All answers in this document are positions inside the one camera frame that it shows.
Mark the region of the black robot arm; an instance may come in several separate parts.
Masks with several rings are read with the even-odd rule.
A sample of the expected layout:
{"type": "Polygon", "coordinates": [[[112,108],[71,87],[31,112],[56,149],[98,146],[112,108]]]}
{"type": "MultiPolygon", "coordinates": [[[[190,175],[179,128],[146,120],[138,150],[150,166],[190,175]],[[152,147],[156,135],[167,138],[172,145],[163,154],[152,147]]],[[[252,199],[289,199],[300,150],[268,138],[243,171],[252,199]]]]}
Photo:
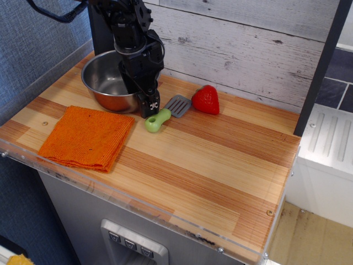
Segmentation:
{"type": "Polygon", "coordinates": [[[143,1],[89,1],[100,14],[120,54],[119,71],[129,93],[136,93],[141,117],[159,112],[157,78],[164,68],[164,44],[149,28],[152,11],[143,1]]]}

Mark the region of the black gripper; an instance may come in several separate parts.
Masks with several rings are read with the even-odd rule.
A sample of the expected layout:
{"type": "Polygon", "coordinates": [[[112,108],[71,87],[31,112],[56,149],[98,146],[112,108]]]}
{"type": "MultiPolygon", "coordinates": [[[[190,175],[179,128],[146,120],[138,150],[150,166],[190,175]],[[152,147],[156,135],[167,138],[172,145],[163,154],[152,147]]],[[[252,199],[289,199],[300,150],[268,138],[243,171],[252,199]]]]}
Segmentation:
{"type": "Polygon", "coordinates": [[[158,34],[150,29],[142,37],[142,44],[128,48],[114,44],[122,62],[119,71],[128,94],[137,93],[142,118],[159,113],[160,95],[157,77],[164,68],[164,44],[158,34]]]}

